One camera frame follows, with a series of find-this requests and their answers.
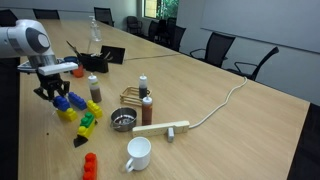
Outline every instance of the bottle cap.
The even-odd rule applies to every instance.
[[[88,79],[90,82],[97,81],[97,76],[95,76],[91,73],[91,75],[88,77]]]
[[[142,99],[142,104],[144,104],[144,105],[152,104],[152,98],[149,97],[149,96],[144,97],[144,98]]]
[[[147,76],[142,74],[140,76],[139,87],[140,88],[146,88],[147,87],[147,80],[148,80]]]
[[[96,21],[94,16],[89,16],[90,18],[92,18],[92,21]]]

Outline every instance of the sauce bottle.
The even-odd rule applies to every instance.
[[[90,87],[92,101],[95,103],[98,103],[102,100],[98,78],[97,76],[91,73],[91,75],[88,77],[88,80],[89,80],[89,87]]]
[[[142,126],[152,124],[152,98],[144,97],[142,99]]]
[[[143,99],[147,96],[147,76],[142,74],[139,79],[139,98]]]

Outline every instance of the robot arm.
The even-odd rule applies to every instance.
[[[69,91],[70,83],[62,81],[59,73],[78,66],[75,63],[58,64],[50,44],[45,29],[38,21],[18,20],[15,27],[0,27],[0,58],[27,56],[40,81],[40,87],[34,92],[52,101],[55,91],[61,96]]]

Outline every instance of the toy building block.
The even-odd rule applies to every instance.
[[[78,129],[78,136],[82,136],[88,139],[93,128],[95,126],[94,115],[90,112],[87,112],[85,116],[81,119],[80,127]]]
[[[98,170],[97,156],[93,153],[88,153],[85,156],[84,174],[82,176],[82,180],[96,180],[97,170]]]
[[[77,112],[74,111],[72,108],[68,108],[66,111],[61,111],[57,109],[57,114],[60,118],[69,120],[69,121],[73,121],[78,117]]]
[[[96,118],[102,117],[102,110],[101,110],[100,106],[98,106],[92,100],[89,100],[87,102],[87,107],[88,107],[89,112],[91,112],[94,115],[94,117],[96,117]]]
[[[71,104],[75,105],[80,110],[87,109],[87,104],[84,99],[76,95],[74,92],[69,92],[68,99]]]
[[[67,101],[66,98],[62,96],[57,96],[53,99],[53,105],[54,107],[58,108],[60,111],[66,111],[68,108],[70,108],[70,104]]]

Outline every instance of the blue toy block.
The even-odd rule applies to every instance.
[[[87,103],[84,99],[76,95],[74,92],[69,92],[68,99],[71,104],[75,105],[80,110],[87,109]]]
[[[65,112],[68,108],[70,108],[70,104],[68,100],[62,96],[57,96],[53,99],[54,107],[58,108],[60,111]]]

